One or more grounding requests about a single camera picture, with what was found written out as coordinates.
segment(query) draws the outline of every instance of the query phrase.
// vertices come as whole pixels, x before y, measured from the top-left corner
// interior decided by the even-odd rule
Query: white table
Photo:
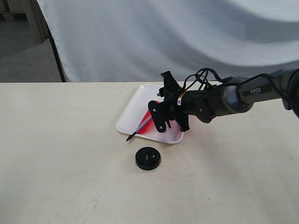
[[[299,121],[280,100],[191,118],[177,145],[126,143],[115,124],[138,86],[0,84],[0,223],[299,223]],[[135,166],[145,146],[155,172]]]

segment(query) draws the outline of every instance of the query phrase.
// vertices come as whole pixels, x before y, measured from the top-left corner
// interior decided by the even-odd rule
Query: white tray
[[[132,134],[136,130],[148,111],[149,101],[163,101],[163,98],[157,96],[160,88],[161,86],[152,84],[143,84],[138,88],[116,124],[119,132]],[[167,127],[166,133],[159,133],[155,128],[151,128],[145,134],[136,134],[136,136],[163,143],[176,144],[183,139],[184,133],[179,130],[176,121],[171,121],[171,128]]]

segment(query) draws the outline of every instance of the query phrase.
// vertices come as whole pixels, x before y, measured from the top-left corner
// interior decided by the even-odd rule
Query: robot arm
[[[211,85],[206,81],[207,73],[204,80],[197,73],[194,74],[196,81],[206,85],[204,90],[187,91],[185,85],[178,85],[170,71],[161,74],[164,87],[159,95],[164,97],[164,101],[150,101],[148,104],[159,132],[166,131],[166,123],[170,127],[169,120],[176,120],[181,131],[185,132],[189,130],[188,115],[195,115],[202,122],[209,123],[218,116],[247,112],[255,102],[277,98],[282,98],[285,108],[293,110],[299,117],[299,70],[278,70],[252,78],[226,79],[220,79],[212,69],[200,71],[203,71],[201,74],[211,71],[222,83]]]

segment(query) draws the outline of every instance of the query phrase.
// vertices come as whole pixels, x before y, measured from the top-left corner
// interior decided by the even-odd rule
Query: white fabric
[[[70,81],[299,67],[298,0],[38,0]]]

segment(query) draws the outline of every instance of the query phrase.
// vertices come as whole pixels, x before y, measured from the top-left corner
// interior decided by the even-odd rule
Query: black bottle cap
[[[159,166],[161,155],[155,148],[144,147],[135,155],[136,165],[143,170],[152,170]]]

